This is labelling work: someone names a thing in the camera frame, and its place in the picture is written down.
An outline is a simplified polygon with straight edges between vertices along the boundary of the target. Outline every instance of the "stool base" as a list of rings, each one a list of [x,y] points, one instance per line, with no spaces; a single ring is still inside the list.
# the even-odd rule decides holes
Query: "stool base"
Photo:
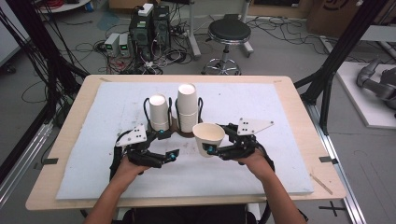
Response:
[[[212,59],[207,63],[201,72],[202,75],[241,75],[239,65],[231,59]]]

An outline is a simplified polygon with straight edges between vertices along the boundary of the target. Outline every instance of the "wrist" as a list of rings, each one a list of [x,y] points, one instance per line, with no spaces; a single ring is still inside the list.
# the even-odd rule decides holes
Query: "wrist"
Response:
[[[114,192],[122,194],[125,190],[128,189],[128,186],[134,181],[134,179],[135,176],[127,179],[113,178],[111,179],[107,187]]]

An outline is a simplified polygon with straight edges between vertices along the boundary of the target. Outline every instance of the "human arm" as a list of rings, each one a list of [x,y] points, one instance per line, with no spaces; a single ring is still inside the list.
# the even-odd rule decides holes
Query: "human arm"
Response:
[[[121,194],[127,190],[138,174],[147,169],[148,167],[137,166],[124,157],[116,174],[108,183],[90,214],[85,218],[84,224],[111,223]]]
[[[249,157],[237,161],[244,163],[262,182],[275,223],[306,223],[262,152],[256,149]]]

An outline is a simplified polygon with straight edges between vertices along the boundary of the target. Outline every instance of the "computer tower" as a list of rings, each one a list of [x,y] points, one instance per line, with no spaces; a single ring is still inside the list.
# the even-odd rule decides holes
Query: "computer tower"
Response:
[[[134,55],[138,61],[152,61],[152,49],[155,49],[153,42],[154,27],[152,23],[152,12],[149,16],[139,16],[134,14],[129,26],[129,32],[134,47]]]
[[[156,6],[153,11],[155,40],[161,49],[171,47],[169,6]]]

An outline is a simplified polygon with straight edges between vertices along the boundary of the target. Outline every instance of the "stool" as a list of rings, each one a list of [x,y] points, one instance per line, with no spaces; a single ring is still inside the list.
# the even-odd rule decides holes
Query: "stool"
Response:
[[[241,75],[239,65],[228,58],[228,53],[231,45],[242,45],[248,41],[251,33],[250,28],[240,20],[221,19],[210,23],[207,33],[212,40],[225,44],[225,49],[221,59],[210,60],[201,74],[207,75],[208,70],[211,70],[217,75],[229,75],[230,71],[234,71],[237,76]]]

